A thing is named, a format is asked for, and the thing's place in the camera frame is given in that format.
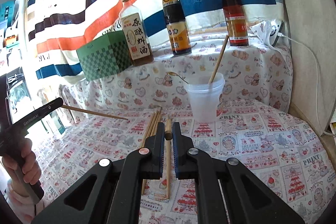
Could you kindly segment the green checkered box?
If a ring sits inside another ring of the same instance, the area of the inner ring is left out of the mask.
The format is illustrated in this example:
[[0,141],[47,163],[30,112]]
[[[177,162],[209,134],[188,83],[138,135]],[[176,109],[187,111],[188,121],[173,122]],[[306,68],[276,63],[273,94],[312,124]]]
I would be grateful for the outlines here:
[[116,75],[131,66],[122,31],[109,32],[76,50],[88,81]]

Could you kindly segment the dark oyster sauce bottle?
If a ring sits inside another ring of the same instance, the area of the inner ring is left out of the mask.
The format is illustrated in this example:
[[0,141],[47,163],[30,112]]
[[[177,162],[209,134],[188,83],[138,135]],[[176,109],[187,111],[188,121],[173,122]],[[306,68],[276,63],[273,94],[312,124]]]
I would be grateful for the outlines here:
[[163,14],[174,56],[191,53],[191,44],[182,5],[179,0],[162,0]]

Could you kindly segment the clear cooking wine bottle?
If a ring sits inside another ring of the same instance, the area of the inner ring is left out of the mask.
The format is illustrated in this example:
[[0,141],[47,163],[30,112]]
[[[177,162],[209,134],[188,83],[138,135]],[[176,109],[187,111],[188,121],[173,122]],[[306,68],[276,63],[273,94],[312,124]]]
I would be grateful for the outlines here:
[[135,67],[151,63],[154,57],[141,12],[132,4],[131,0],[121,1],[122,9],[118,18],[126,38],[131,62]]

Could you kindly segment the wooden chopstick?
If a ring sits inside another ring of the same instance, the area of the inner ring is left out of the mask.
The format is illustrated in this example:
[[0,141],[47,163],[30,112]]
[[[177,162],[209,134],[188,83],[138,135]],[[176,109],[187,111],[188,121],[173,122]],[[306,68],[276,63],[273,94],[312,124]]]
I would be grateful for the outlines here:
[[128,120],[125,117],[120,117],[120,116],[115,116],[115,115],[100,113],[100,112],[96,112],[96,111],[85,110],[85,109],[81,109],[81,108],[77,108],[77,107],[72,107],[72,106],[67,106],[67,105],[62,105],[61,107],[64,108],[64,109],[67,109],[67,110],[77,111],[77,112],[91,114],[91,115],[97,115],[97,116],[106,117],[106,118],[121,119],[121,120],[126,120],[126,121]]
[[171,139],[173,138],[172,134],[172,120],[167,119],[165,125],[165,159],[166,159],[166,190],[167,190],[167,199],[170,199],[170,186],[171,186]]
[[160,109],[157,111],[157,114],[155,115],[154,124],[153,124],[153,128],[152,128],[152,131],[151,131],[150,136],[154,136],[154,135],[156,135],[157,127],[158,127],[158,123],[159,123],[160,120],[161,120],[161,111],[162,111],[162,108],[160,108]]
[[151,125],[154,122],[154,118],[155,118],[156,112],[154,112],[151,117],[150,117],[150,121],[149,124],[147,125],[146,131],[145,131],[145,135],[143,136],[142,142],[140,147],[142,148],[145,144],[146,138],[149,136],[150,131],[151,131]]
[[[158,110],[157,110],[158,111]],[[156,111],[156,114],[157,114],[157,111]],[[152,123],[152,125],[151,125],[151,131],[152,131],[152,128],[153,128],[153,124],[154,124],[154,122]],[[150,134],[151,134],[151,131],[150,131]],[[150,137],[150,134],[149,134],[149,136],[147,137],[147,138],[149,138]],[[147,139],[146,138],[146,139]]]
[[220,54],[219,54],[219,57],[217,59],[217,62],[214,66],[214,70],[211,74],[211,77],[209,79],[209,84],[212,84],[215,77],[216,77],[216,74],[217,74],[217,71],[219,69],[219,65],[221,64],[221,61],[222,61],[222,58],[223,58],[223,55],[224,55],[224,51],[225,51],[225,48],[226,48],[226,45],[227,45],[227,42],[228,42],[228,39],[229,39],[229,36],[226,35],[225,39],[224,39],[224,42],[223,42],[223,45],[222,45],[222,48],[221,48],[221,51],[220,51]]

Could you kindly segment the red capped sauce bottle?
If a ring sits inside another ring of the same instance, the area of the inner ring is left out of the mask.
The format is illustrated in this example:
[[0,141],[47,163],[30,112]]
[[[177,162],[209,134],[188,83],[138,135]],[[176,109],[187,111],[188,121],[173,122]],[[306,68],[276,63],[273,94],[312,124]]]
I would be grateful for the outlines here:
[[230,46],[247,47],[247,24],[240,0],[222,0]]

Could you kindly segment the bear print cloth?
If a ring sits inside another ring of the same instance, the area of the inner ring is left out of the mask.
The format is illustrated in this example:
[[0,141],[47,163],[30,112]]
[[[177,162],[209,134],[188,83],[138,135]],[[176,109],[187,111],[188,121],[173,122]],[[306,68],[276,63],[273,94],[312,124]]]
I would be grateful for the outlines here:
[[[185,84],[192,75],[212,73],[223,45],[223,36],[205,36],[192,42],[192,52],[174,56],[167,45],[154,52],[154,61],[103,79],[81,80],[59,88],[64,103],[91,111],[138,110],[157,107],[183,107],[189,104]],[[258,100],[288,111],[293,83],[289,48],[265,46],[256,36],[247,47],[226,45],[218,72],[225,84],[220,100]]]

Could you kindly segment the translucent plastic cup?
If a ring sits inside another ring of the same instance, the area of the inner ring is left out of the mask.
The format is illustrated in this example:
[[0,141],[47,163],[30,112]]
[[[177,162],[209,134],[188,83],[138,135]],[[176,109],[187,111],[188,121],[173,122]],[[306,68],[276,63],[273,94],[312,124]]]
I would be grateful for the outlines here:
[[225,79],[219,72],[211,84],[209,84],[210,78],[211,73],[192,75],[187,80],[188,84],[183,84],[187,91],[193,117],[199,123],[211,123],[217,119],[217,109]]

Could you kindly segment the round wooden board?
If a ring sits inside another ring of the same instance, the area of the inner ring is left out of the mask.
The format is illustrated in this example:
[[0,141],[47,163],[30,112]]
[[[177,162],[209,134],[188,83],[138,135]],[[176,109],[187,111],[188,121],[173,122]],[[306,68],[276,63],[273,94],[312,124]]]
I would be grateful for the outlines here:
[[289,111],[323,135],[335,110],[335,0],[284,0],[291,39]]

